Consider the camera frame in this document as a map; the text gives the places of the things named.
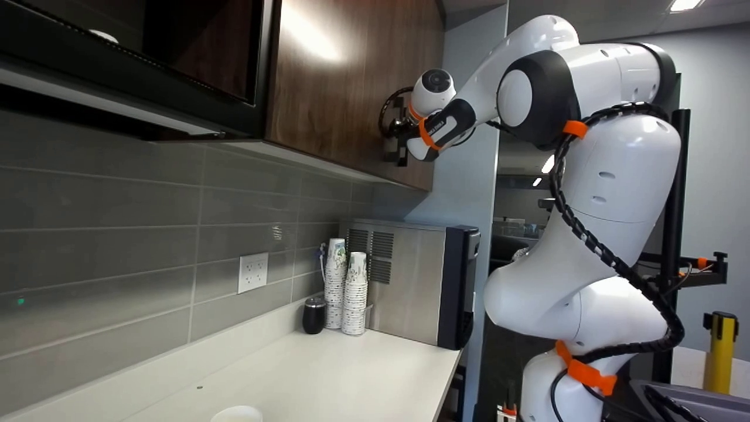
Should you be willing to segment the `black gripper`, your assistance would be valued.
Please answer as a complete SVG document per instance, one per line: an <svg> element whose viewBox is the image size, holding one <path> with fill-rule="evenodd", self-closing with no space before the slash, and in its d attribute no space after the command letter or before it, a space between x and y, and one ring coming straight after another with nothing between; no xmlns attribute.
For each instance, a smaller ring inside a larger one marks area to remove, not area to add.
<svg viewBox="0 0 750 422"><path fill-rule="evenodd" d="M382 136L382 160L397 167L407 164L405 141L412 130L412 119L407 114L410 86L400 86L385 99L378 114L378 128Z"/></svg>

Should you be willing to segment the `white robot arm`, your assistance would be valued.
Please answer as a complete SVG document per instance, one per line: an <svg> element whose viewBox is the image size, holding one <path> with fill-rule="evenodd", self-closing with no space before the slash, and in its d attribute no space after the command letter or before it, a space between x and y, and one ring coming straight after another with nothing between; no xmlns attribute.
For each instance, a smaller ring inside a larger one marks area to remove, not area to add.
<svg viewBox="0 0 750 422"><path fill-rule="evenodd" d="M486 284L492 324L553 342L522 367L522 422L600 422L620 371L684 337L663 293L635 272L677 172L675 81L663 48L584 45L569 20L541 14L467 81L423 72L390 117L419 162L481 124L553 155L546 230Z"/></svg>

